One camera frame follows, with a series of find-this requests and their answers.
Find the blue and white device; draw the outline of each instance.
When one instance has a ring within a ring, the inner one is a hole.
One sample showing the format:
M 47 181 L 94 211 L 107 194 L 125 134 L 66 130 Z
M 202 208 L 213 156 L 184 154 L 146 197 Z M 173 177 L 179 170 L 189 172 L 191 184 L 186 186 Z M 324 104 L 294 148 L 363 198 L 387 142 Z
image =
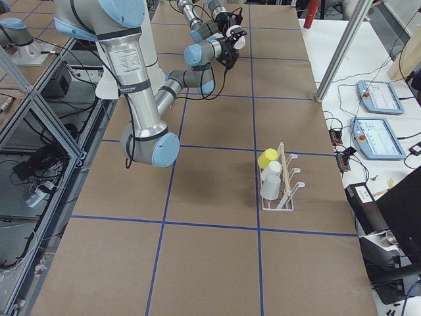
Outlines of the blue and white device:
M 370 113 L 392 115 L 404 113 L 402 103 L 390 82 L 361 80 L 358 82 L 358 91 L 362 104 Z
M 385 118 L 354 118 L 353 135 L 369 160 L 403 160 L 405 151 Z

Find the blue cable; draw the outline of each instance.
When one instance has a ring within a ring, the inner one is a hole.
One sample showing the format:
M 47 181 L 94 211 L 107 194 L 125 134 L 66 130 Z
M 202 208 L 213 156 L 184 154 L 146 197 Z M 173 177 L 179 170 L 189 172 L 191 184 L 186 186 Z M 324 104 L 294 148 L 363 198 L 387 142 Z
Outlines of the blue cable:
M 411 287 L 410 287 L 410 289 L 409 289 L 409 291 L 408 291 L 408 293 L 407 293 L 407 295 L 405 296 L 405 302 L 403 303 L 403 307 L 402 307 L 402 314 L 401 314 L 401 316 L 403 316 L 403 314 L 405 313 L 405 308 L 406 308 L 406 306 L 407 306 L 407 302 L 408 302 L 408 299 L 409 299 L 409 294 L 410 294 L 410 291 L 412 291 L 412 289 L 413 288 L 415 288 L 415 286 L 417 286 L 417 285 L 419 285 L 419 284 L 421 284 L 421 280 L 418 280 L 418 281 L 416 281 Z

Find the device screen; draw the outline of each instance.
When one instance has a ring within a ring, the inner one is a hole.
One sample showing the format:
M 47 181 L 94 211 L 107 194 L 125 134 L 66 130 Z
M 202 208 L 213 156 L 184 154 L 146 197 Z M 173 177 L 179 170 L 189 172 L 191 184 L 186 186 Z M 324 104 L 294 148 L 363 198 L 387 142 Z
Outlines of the device screen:
M 384 121 L 359 120 L 359 124 L 373 154 L 396 155 L 401 153 Z
M 395 96 L 390 90 L 390 86 L 387 83 L 382 82 L 365 82 L 366 88 L 368 87 L 368 93 L 373 102 L 373 105 L 377 109 L 392 109 L 397 110 L 399 106 L 396 102 Z

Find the white cup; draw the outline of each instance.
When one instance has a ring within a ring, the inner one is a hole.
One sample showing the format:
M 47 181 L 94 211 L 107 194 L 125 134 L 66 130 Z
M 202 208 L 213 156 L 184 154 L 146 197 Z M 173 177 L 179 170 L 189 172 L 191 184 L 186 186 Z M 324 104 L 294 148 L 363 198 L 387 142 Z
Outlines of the white cup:
M 281 187 L 281 178 L 275 174 L 269 174 L 262 184 L 260 195 L 264 199 L 273 201 L 278 198 Z
M 262 181 L 265 181 L 266 177 L 269 174 L 275 174 L 276 176 L 280 176 L 281 172 L 282 172 L 282 165 L 278 161 L 271 161 L 260 174 L 260 179 L 262 179 Z

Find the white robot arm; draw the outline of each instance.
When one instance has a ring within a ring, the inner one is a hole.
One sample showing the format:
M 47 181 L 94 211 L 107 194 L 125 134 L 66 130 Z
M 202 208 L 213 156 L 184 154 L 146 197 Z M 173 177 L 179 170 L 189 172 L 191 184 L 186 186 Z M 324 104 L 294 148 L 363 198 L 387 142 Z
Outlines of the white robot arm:
M 127 125 L 120 140 L 123 153 L 131 161 L 155 167 L 172 165 L 180 148 L 177 135 L 168 132 L 162 115 L 184 88 L 211 93 L 214 89 L 211 61 L 218 59 L 227 69 L 232 68 L 239 56 L 237 48 L 243 45 L 247 34 L 236 25 L 238 15 L 228 13 L 220 0 L 208 0 L 212 21 L 206 24 L 197 18 L 190 0 L 178 0 L 178 7 L 190 23 L 194 41 L 198 42 L 184 53 L 192 68 L 172 71 L 154 95 L 139 45 L 141 25 L 149 18 L 144 0 L 55 1 L 57 30 L 74 38 L 99 42 L 119 92 L 128 101 L 133 122 Z M 226 36 L 203 41 L 213 32 L 223 32 Z

